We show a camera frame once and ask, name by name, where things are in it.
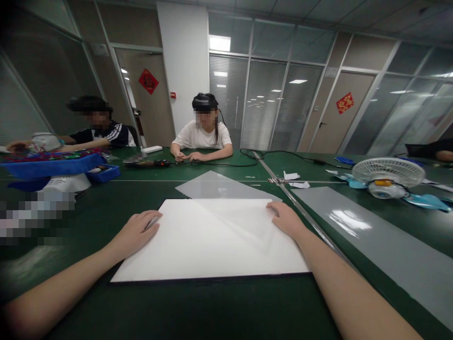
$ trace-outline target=chair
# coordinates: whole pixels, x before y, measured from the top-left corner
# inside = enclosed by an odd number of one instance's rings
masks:
[[[140,146],[140,143],[138,142],[137,130],[132,125],[126,125],[126,126],[132,134],[132,138],[134,139],[135,146]]]

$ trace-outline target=sleeve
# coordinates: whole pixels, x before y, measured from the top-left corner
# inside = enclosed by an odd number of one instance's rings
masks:
[[[112,131],[105,136],[113,147],[129,145],[129,129],[123,124],[116,124]]]
[[[78,131],[72,135],[69,135],[69,137],[74,139],[77,144],[88,143],[93,141],[93,133],[91,132],[91,129]]]
[[[178,144],[181,149],[185,148],[190,148],[191,143],[190,143],[190,132],[193,128],[193,121],[191,121],[189,124],[187,124],[181,132],[178,134],[176,139],[172,142],[175,144]]]
[[[218,134],[221,138],[223,147],[225,147],[225,145],[227,145],[227,144],[233,145],[233,143],[231,142],[230,133],[228,132],[228,129],[225,126],[225,124],[223,124],[223,123],[219,124]]]

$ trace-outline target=paper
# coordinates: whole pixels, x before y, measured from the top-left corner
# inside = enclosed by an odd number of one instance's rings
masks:
[[[287,174],[285,171],[283,171],[283,176],[284,176],[284,178],[286,180],[292,180],[292,179],[300,178],[298,173]]]
[[[439,184],[438,182],[431,181],[431,180],[429,180],[427,178],[424,178],[421,182],[423,184]]]
[[[309,272],[294,240],[272,223],[268,202],[165,200],[159,231],[111,282]]]
[[[329,187],[292,191],[409,296],[453,331],[452,258]],[[433,223],[440,214],[444,213],[432,214]]]
[[[300,189],[306,189],[310,187],[310,184],[308,182],[303,182],[303,183],[289,183],[290,186],[300,188]]]
[[[453,187],[447,187],[443,184],[433,184],[431,185],[432,187],[436,187],[437,189],[445,190],[448,192],[453,192]]]

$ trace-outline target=white paper scrap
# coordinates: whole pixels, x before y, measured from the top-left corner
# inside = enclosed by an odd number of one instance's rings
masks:
[[[285,171],[283,171],[283,176],[285,177],[286,180],[292,180],[292,179],[300,178],[298,173],[287,174]]]
[[[434,184],[432,185],[432,187],[436,187],[438,189],[441,189],[441,190],[445,190],[445,191],[448,191],[448,192],[453,192],[453,187],[447,187],[443,184]]]
[[[431,180],[429,180],[427,178],[424,178],[421,182],[423,184],[439,184],[438,182],[431,181]]]
[[[292,187],[298,187],[298,188],[300,188],[300,189],[306,189],[306,188],[309,188],[309,187],[310,187],[310,183],[309,183],[309,182],[303,182],[303,183],[290,183],[289,185],[292,186]]]

